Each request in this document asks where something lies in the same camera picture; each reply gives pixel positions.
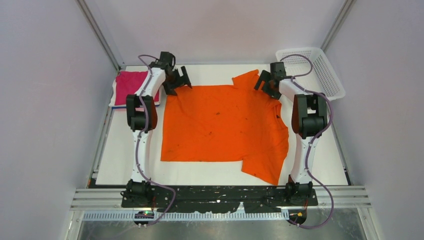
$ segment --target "white table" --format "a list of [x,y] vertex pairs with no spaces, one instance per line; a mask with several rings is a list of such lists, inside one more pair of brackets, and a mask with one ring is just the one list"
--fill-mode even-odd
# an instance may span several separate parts
[[[146,71],[145,66],[127,66],[126,71]],[[232,85],[232,77],[255,69],[269,71],[269,64],[226,64],[186,65],[193,86]],[[287,74],[305,73],[308,65],[288,67]],[[314,73],[298,78],[298,82],[310,90],[320,91]],[[161,104],[156,108],[158,122],[153,130],[148,171],[152,180],[165,185],[270,185],[269,183],[241,171],[242,162],[165,162],[161,161],[162,134],[166,95],[162,94]],[[279,185],[285,185],[293,167],[296,151],[296,137],[291,128],[293,104],[282,97],[281,118],[288,126],[289,150],[284,160]],[[125,185],[131,178],[134,159],[133,135],[127,125],[126,112],[114,110],[107,135],[97,185]],[[326,185],[347,185],[344,168],[337,148],[335,136],[330,127],[322,134],[316,147],[312,174]]]

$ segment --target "white laundry basket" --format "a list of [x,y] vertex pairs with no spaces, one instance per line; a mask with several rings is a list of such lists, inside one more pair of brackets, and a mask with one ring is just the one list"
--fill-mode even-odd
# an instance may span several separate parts
[[[280,61],[280,59],[290,54],[301,54],[311,60],[313,71],[309,74],[307,81],[316,81],[320,91],[323,92],[330,101],[341,99],[346,95],[345,89],[340,83],[333,67],[320,48],[302,47],[283,49],[278,50],[275,53],[275,56],[277,57],[277,61]],[[308,69],[310,69],[308,61],[300,56],[288,57],[283,62],[288,75],[305,73]],[[309,84],[305,85],[307,81],[299,80],[299,83],[306,89],[319,91],[316,87],[313,87],[315,89],[308,88],[307,85],[310,85],[311,83],[309,82]]]

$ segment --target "wire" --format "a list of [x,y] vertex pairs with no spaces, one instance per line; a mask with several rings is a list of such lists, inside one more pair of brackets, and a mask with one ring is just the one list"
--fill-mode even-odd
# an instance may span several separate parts
[[139,145],[140,145],[140,139],[142,138],[142,133],[143,132],[145,132],[145,131],[148,131],[148,129],[149,129],[149,112],[147,111],[147,108],[146,108],[146,104],[145,104],[145,102],[144,102],[144,100],[143,100],[143,98],[142,98],[142,94],[146,91],[146,87],[149,85],[149,83],[150,83],[150,80],[152,79],[152,76],[153,76],[153,71],[152,71],[152,68],[142,59],[142,57],[150,57],[150,58],[154,58],[154,59],[156,59],[156,60],[158,60],[158,58],[157,57],[154,57],[154,56],[152,56],[152,55],[147,55],[147,54],[142,54],[142,55],[139,55],[138,56],[138,59],[140,59],[140,61],[144,64],[144,65],[146,65],[146,67],[148,68],[148,71],[150,72],[150,75],[149,75],[149,78],[148,78],[148,80],[147,80],[147,82],[146,82],[146,84],[144,85],[144,87],[143,87],[143,89],[141,89],[141,93],[140,93],[140,95],[139,95],[139,99],[140,99],[140,102],[141,102],[141,105],[143,106],[143,108],[144,108],[144,113],[145,113],[145,118],[146,118],[146,122],[145,122],[145,126],[144,126],[144,129],[143,130],[141,130],[139,133],[138,133],[138,136],[137,136],[137,144],[135,145],[135,165],[137,166],[137,169],[138,169],[138,172],[141,174],[141,176],[147,181],[147,182],[149,182],[149,183],[151,183],[151,184],[154,184],[154,185],[156,185],[156,186],[158,186],[158,187],[161,187],[161,188],[163,188],[163,189],[166,189],[166,190],[170,190],[172,193],[173,193],[173,195],[172,195],[172,199],[171,199],[171,202],[169,203],[169,205],[166,207],[166,209],[165,209],[165,211],[163,211],[163,213],[162,213],[162,215],[160,215],[158,218],[156,218],[156,220],[154,220],[154,221],[152,221],[152,222],[149,222],[146,226],[151,226],[151,225],[154,225],[154,224],[156,224],[167,212],[168,212],[168,210],[171,208],[171,206],[172,206],[172,204],[174,203],[174,200],[175,200],[175,197],[176,197],[176,195],[177,195],[177,193],[175,192],[175,190],[173,189],[173,188],[171,188],[171,187],[168,187],[168,186],[165,186],[165,185],[162,185],[162,184],[159,184],[159,183],[157,183],[157,182],[154,182],[154,181],[152,181],[152,180],[150,180],[150,179],[148,179],[145,175],[144,175],[144,173],[143,173],[143,171],[142,171],[142,169],[140,168],[140,162],[139,162]]
[[312,62],[311,62],[311,60],[309,59],[309,58],[307,58],[306,56],[304,56],[304,55],[301,55],[301,54],[290,54],[290,55],[287,55],[287,56],[285,56],[285,57],[283,57],[283,58],[281,58],[279,61],[281,62],[281,61],[283,61],[284,59],[287,59],[287,58],[289,58],[289,57],[294,57],[294,56],[296,56],[296,57],[301,57],[301,58],[304,58],[304,59],[306,59],[307,61],[308,61],[308,63],[309,63],[309,65],[310,65],[310,69],[309,69],[309,71],[307,72],[307,73],[303,73],[303,74],[298,74],[298,75],[293,75],[291,78],[290,78],[290,81],[296,86],[296,87],[298,87],[300,90],[302,90],[302,91],[304,91],[304,92],[306,92],[306,93],[310,93],[310,94],[316,94],[316,95],[318,95],[318,96],[320,96],[320,97],[322,97],[324,100],[325,100],[325,102],[327,103],[327,105],[328,105],[328,108],[329,108],[329,110],[330,110],[330,113],[329,113],[329,119],[328,119],[328,124],[321,130],[321,131],[319,131],[315,136],[313,136],[313,138],[311,139],[311,141],[309,142],[309,147],[307,148],[307,152],[306,152],[306,157],[305,157],[305,167],[306,167],[306,172],[307,172],[307,174],[313,179],[313,180],[315,180],[315,182],[317,182],[319,185],[321,185],[321,187],[323,187],[326,191],[327,191],[327,193],[328,193],[328,195],[330,196],[330,200],[331,200],[331,210],[330,210],[330,213],[329,213],[329,215],[328,215],[328,217],[327,217],[327,219],[324,221],[324,222],[322,222],[321,224],[319,224],[319,225],[316,225],[316,226],[305,226],[305,225],[300,225],[300,224],[297,224],[296,223],[296,220],[295,221],[292,221],[292,220],[288,220],[290,223],[292,223],[292,224],[294,224],[294,225],[298,225],[298,227],[299,228],[302,228],[302,229],[317,229],[317,228],[320,228],[320,227],[322,227],[322,226],[324,226],[325,224],[327,224],[328,222],[329,222],[329,220],[331,219],[331,217],[333,216],[333,212],[334,212],[334,198],[333,198],[333,195],[331,194],[331,192],[330,192],[330,190],[327,188],[327,186],[325,186],[321,181],[319,181],[316,177],[314,177],[313,175],[312,175],[312,173],[311,173],[311,171],[309,171],[309,167],[308,167],[308,158],[309,158],[309,155],[310,155],[310,153],[311,153],[311,149],[312,149],[312,145],[313,145],[313,143],[314,143],[314,141],[321,135],[321,134],[323,134],[323,132],[325,132],[330,126],[331,126],[331,124],[333,123],[333,107],[331,106],[331,103],[330,103],[330,100],[324,95],[324,94],[322,94],[322,93],[320,93],[320,92],[316,92],[316,91],[311,91],[311,90],[308,90],[308,89],[305,89],[304,87],[302,87],[300,84],[298,84],[297,82],[295,82],[295,79],[297,78],[297,77],[303,77],[303,76],[306,76],[306,75],[308,75],[308,74],[310,74],[311,72],[312,72],[312,70],[313,70],[313,64],[312,64]]

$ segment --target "folded red cloth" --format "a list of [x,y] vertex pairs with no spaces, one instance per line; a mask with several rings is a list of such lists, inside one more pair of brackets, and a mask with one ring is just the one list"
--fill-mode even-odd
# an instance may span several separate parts
[[[142,86],[146,77],[147,71],[121,71],[116,77],[116,92],[115,106],[125,105],[128,94],[135,94]],[[160,100],[159,91],[154,96],[155,104]]]

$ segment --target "orange cloth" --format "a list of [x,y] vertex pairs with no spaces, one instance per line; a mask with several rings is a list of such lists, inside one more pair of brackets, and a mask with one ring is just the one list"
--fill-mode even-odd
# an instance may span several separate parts
[[281,103],[254,90],[258,70],[234,85],[186,86],[166,100],[161,161],[234,162],[277,185],[289,149]]

